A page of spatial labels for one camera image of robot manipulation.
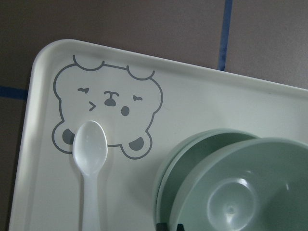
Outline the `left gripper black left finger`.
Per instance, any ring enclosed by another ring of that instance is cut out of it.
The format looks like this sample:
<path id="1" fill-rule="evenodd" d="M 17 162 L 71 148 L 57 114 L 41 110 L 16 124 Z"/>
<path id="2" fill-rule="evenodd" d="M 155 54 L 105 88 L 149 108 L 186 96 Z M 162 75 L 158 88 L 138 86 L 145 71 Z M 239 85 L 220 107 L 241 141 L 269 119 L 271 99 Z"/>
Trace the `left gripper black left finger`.
<path id="1" fill-rule="evenodd" d="M 157 223 L 155 226 L 156 231 L 167 231 L 167 223 Z"/>

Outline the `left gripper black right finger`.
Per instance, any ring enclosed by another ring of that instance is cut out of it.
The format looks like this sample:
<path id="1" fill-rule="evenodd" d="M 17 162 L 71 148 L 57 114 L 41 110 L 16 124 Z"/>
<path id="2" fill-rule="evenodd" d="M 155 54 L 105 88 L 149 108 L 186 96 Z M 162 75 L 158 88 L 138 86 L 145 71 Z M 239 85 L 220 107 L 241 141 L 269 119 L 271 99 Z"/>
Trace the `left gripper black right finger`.
<path id="1" fill-rule="evenodd" d="M 176 231 L 185 231 L 184 225 L 181 223 L 177 224 Z"/>

